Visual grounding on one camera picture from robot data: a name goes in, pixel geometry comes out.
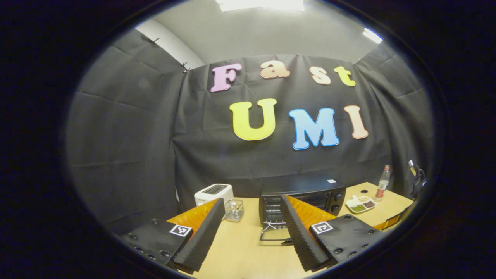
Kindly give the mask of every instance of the foam letter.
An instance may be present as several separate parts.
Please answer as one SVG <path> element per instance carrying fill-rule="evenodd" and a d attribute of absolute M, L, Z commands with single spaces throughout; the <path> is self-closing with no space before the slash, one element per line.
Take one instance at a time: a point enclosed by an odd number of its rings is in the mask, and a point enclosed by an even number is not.
<path fill-rule="evenodd" d="M 310 72 L 312 73 L 312 78 L 318 84 L 328 85 L 331 84 L 331 79 L 326 75 L 326 71 L 320 67 L 310 67 Z"/>
<path fill-rule="evenodd" d="M 343 66 L 335 68 L 334 71 L 339 74 L 339 78 L 345 85 L 355 86 L 355 84 L 357 84 L 354 80 L 350 79 L 349 75 L 351 75 L 351 72 L 346 70 Z"/>
<path fill-rule="evenodd" d="M 274 117 L 275 99 L 262 99 L 257 105 L 262 107 L 263 126 L 253 129 L 249 125 L 248 109 L 251 108 L 251 102 L 239 102 L 232 104 L 229 109 L 233 111 L 233 129 L 234 133 L 242 140 L 262 140 L 270 136 L 276 128 Z"/>
<path fill-rule="evenodd" d="M 310 146 L 309 142 L 305 138 L 305 133 L 307 133 L 313 146 L 318 145 L 320 140 L 320 135 L 323 133 L 323 139 L 320 142 L 323 146 L 337 145 L 339 139 L 336 136 L 336 129 L 334 128 L 334 120 L 332 116 L 334 115 L 334 110 L 330 108 L 322 108 L 318 112 L 317 121 L 314 122 L 306 110 L 296 109 L 289 112 L 295 120 L 295 130 L 296 130 L 296 142 L 293 144 L 293 148 L 306 149 Z"/>
<path fill-rule="evenodd" d="M 260 71 L 260 75 L 263 78 L 275 78 L 275 77 L 287 77 L 289 76 L 289 71 L 286 70 L 284 63 L 281 61 L 267 61 L 262 63 L 260 67 L 263 68 Z"/>
<path fill-rule="evenodd" d="M 353 133 L 352 137 L 355 139 L 363 139 L 369 135 L 369 132 L 365 130 L 364 123 L 362 122 L 362 118 L 360 117 L 360 107 L 359 106 L 346 106 L 344 107 L 344 111 L 346 111 L 350 115 L 351 124 L 353 125 Z"/>
<path fill-rule="evenodd" d="M 214 86 L 210 89 L 210 92 L 224 91 L 231 88 L 231 85 L 226 82 L 226 79 L 229 79 L 230 82 L 233 82 L 234 79 L 236 79 L 236 71 L 233 69 L 241 70 L 241 64 L 236 63 L 213 68 L 212 72 L 214 72 Z"/>

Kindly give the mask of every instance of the ceiling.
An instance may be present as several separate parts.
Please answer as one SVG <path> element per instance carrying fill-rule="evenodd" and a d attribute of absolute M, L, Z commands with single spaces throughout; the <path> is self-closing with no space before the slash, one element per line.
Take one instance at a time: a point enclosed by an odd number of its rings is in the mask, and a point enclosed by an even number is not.
<path fill-rule="evenodd" d="M 359 21 L 318 0 L 305 11 L 251 8 L 222 12 L 215 0 L 188 0 L 154 17 L 205 63 L 237 57 L 302 54 L 356 62 L 376 43 Z"/>

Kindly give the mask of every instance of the ceiling light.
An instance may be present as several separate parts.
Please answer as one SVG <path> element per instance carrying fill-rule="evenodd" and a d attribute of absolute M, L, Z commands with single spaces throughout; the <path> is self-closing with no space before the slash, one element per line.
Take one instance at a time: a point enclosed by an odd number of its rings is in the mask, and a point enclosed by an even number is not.
<path fill-rule="evenodd" d="M 222 11 L 247 8 L 273 8 L 304 11 L 303 0 L 216 0 Z"/>
<path fill-rule="evenodd" d="M 377 36 L 374 32 L 368 30 L 367 28 L 364 28 L 363 35 L 371 40 L 373 40 L 376 44 L 380 44 L 382 42 L 382 39 Z"/>

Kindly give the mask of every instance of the white plate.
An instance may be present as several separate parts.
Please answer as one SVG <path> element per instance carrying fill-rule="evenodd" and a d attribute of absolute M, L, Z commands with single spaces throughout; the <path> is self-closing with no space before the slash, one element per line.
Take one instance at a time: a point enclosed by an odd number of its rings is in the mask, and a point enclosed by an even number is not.
<path fill-rule="evenodd" d="M 373 202 L 373 207 L 371 207 L 371 208 L 367 208 L 367 207 L 364 205 L 365 203 L 368 203 L 369 201 L 372 201 L 372 202 Z M 356 206 L 358 206 L 358 205 L 363 205 L 363 206 L 365 207 L 365 210 L 362 210 L 362 211 L 354 211 L 354 210 L 352 209 L 352 208 L 354 208 L 354 207 L 356 207 Z M 369 197 L 367 197 L 367 196 L 362 196 L 362 197 L 358 197 L 358 198 L 357 198 L 356 196 L 353 196 L 353 198 L 352 198 L 352 199 L 350 199 L 350 200 L 347 200 L 347 201 L 346 201 L 346 206 L 347 206 L 347 207 L 350 209 L 350 211 L 351 211 L 351 212 L 353 212 L 353 213 L 362 213 L 362 212 L 365 212 L 365 211 L 371 210 L 371 209 L 373 209 L 376 205 L 377 205 L 377 203 L 376 203 L 373 199 L 371 199 L 371 198 L 369 198 Z"/>

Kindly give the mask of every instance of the orange plastic part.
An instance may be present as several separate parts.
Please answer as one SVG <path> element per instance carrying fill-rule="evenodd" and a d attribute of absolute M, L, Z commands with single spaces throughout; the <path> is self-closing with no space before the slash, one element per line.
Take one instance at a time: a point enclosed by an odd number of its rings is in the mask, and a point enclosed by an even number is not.
<path fill-rule="evenodd" d="M 323 211 L 288 195 L 285 196 L 288 198 L 291 206 L 295 209 L 296 215 L 298 215 L 303 226 L 305 226 L 312 237 L 313 235 L 310 233 L 311 225 L 336 218 L 336 216 L 329 212 Z"/>
<path fill-rule="evenodd" d="M 167 220 L 167 222 L 176 225 L 192 227 L 193 235 L 191 235 L 191 237 L 193 237 L 207 217 L 210 210 L 212 210 L 212 207 L 214 207 L 214 204 L 217 202 L 217 200 L 218 199 L 215 199 L 193 209 L 190 209 L 184 213 L 170 218 L 169 220 Z"/>

